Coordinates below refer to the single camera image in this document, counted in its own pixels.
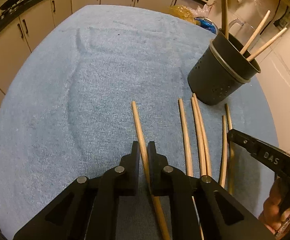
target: chopstick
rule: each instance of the chopstick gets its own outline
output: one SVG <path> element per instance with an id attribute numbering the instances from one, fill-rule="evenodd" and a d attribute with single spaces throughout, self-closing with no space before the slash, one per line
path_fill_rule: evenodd
<path id="1" fill-rule="evenodd" d="M 258 25 L 258 27 L 256 28 L 256 30 L 254 31 L 254 33 L 251 35 L 250 39 L 247 41 L 246 45 L 242 48 L 242 50 L 240 51 L 240 54 L 243 55 L 247 49 L 249 48 L 250 44 L 253 42 L 253 40 L 255 39 L 255 37 L 260 33 L 262 27 L 265 25 L 268 17 L 270 15 L 270 10 L 267 11 L 265 17 L 262 19 L 262 21 L 260 22 L 260 24 Z"/>
<path id="2" fill-rule="evenodd" d="M 208 148 L 208 141 L 207 141 L 207 136 L 206 136 L 206 131 L 205 131 L 205 126 L 203 122 L 203 118 L 201 116 L 200 108 L 198 105 L 198 99 L 196 97 L 196 94 L 192 94 L 193 98 L 195 99 L 197 111 L 198 111 L 198 117 L 199 117 L 199 122 L 200 122 L 200 127 L 201 127 L 201 132 L 203 136 L 203 143 L 204 143 L 204 152 L 205 152 L 205 160 L 206 160 L 206 172 L 208 176 L 212 176 L 212 170 L 211 170 L 211 161 L 210 161 L 210 155 L 209 155 L 209 148 Z"/>
<path id="3" fill-rule="evenodd" d="M 144 167 L 145 178 L 146 178 L 149 192 L 150 192 L 150 195 L 152 198 L 152 204 L 153 204 L 154 209 L 155 209 L 156 218 L 158 221 L 160 232 L 161 232 L 161 235 L 163 237 L 163 240 L 170 240 L 166 220 L 165 220 L 164 213 L 163 213 L 163 210 L 162 210 L 161 204 L 160 204 L 160 199 L 159 199 L 159 197 L 153 196 L 151 189 L 150 189 L 150 177 L 149 177 L 149 164 L 148 164 L 147 149 L 146 149 L 145 139 L 144 139 L 144 135 L 143 135 L 142 127 L 141 127 L 140 116 L 138 114 L 138 110 L 137 110 L 137 106 L 136 106 L 135 101 L 132 101 L 132 109 L 133 109 L 133 115 L 134 115 L 134 121 L 135 121 L 138 142 L 140 144 L 140 149 L 141 149 L 141 157 L 142 157 L 142 162 L 143 162 L 143 167 Z"/>
<path id="4" fill-rule="evenodd" d="M 232 129 L 232 118 L 230 116 L 230 110 L 228 104 L 225 104 L 226 116 L 228 131 Z M 234 194 L 234 161 L 235 161 L 235 152 L 232 147 L 232 142 L 229 142 L 229 178 L 228 178 L 228 192 L 230 195 Z"/>
<path id="5" fill-rule="evenodd" d="M 226 116 L 223 115 L 223 152 L 222 152 L 222 165 L 220 167 L 219 184 L 225 188 L 227 172 L 227 127 Z"/>
<path id="6" fill-rule="evenodd" d="M 273 38 L 271 38 L 268 42 L 266 42 L 262 47 L 260 47 L 255 53 L 250 55 L 247 60 L 250 62 L 254 58 L 256 58 L 259 54 L 261 54 L 266 48 L 268 48 L 271 44 L 273 44 L 285 31 L 287 27 L 283 28 L 278 34 L 276 34 Z"/>
<path id="7" fill-rule="evenodd" d="M 229 39 L 227 0 L 221 0 L 221 5 L 222 5 L 222 33 L 225 35 L 226 39 Z"/>
<path id="8" fill-rule="evenodd" d="M 198 115 L 198 110 L 197 110 L 195 98 L 192 97 L 191 101 L 192 101 L 192 111 L 194 113 L 196 136 L 197 136 L 197 141 L 198 141 L 200 176 L 203 176 L 203 175 L 207 175 L 204 142 L 203 142 L 203 137 L 202 137 L 201 126 L 200 126 L 199 115 Z"/>
<path id="9" fill-rule="evenodd" d="M 184 103 L 181 98 L 178 99 L 179 103 L 179 112 L 180 112 L 180 121 L 182 124 L 183 137 L 184 137 L 184 151 L 185 151 L 185 163 L 186 163 L 186 175 L 194 176 L 193 168 L 192 168 L 192 153 L 190 150 L 190 142 L 187 128 L 187 121 L 184 109 Z"/>

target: cup with chopsticks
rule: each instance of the cup with chopsticks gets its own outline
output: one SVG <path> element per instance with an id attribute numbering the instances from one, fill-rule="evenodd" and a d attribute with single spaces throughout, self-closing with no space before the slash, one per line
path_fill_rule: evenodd
<path id="1" fill-rule="evenodd" d="M 251 54 L 247 49 L 266 23 L 268 11 L 245 46 L 233 35 L 220 29 L 208 49 L 198 60 L 188 75 L 188 83 L 197 98 L 207 105 L 216 105 L 251 78 L 260 73 L 255 58 L 277 40 L 286 30 L 284 28 L 262 47 Z"/>

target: table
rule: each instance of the table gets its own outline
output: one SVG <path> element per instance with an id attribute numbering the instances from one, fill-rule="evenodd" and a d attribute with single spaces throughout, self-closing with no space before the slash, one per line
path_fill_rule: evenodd
<path id="1" fill-rule="evenodd" d="M 170 15 L 122 6 L 86 6 L 32 52 L 0 109 L 0 228 L 8 239 L 75 178 L 118 165 L 137 140 L 131 101 L 145 140 L 185 171 L 177 100 L 183 98 L 194 175 L 198 153 L 187 75 L 214 34 Z M 218 180 L 224 103 L 233 127 L 278 146 L 256 78 L 216 106 L 200 104 Z M 259 215 L 273 172 L 236 148 L 235 197 Z M 140 167 L 139 193 L 122 197 L 117 239 L 160 239 Z M 167 197 L 162 205 L 170 228 Z"/>

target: tiled wall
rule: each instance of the tiled wall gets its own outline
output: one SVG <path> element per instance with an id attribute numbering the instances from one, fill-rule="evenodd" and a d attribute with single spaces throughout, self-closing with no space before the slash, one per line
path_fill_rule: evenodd
<path id="1" fill-rule="evenodd" d="M 221 9 L 219 0 L 210 0 L 209 4 L 215 3 L 209 13 L 215 24 L 221 25 Z M 275 12 L 278 0 L 263 0 L 261 10 Z M 281 2 L 276 19 L 286 10 L 286 5 Z M 261 19 L 256 4 L 252 0 L 245 0 L 238 4 L 236 0 L 229 1 L 229 21 L 240 18 L 253 27 L 256 27 Z M 230 32 L 235 35 L 240 26 L 236 25 Z M 261 35 L 260 40 L 251 51 L 262 46 L 279 30 L 270 25 Z M 279 147 L 290 153 L 290 27 L 288 31 L 275 41 L 268 49 L 256 58 L 260 65 L 261 73 L 257 78 L 267 98 L 272 116 L 275 122 Z"/>

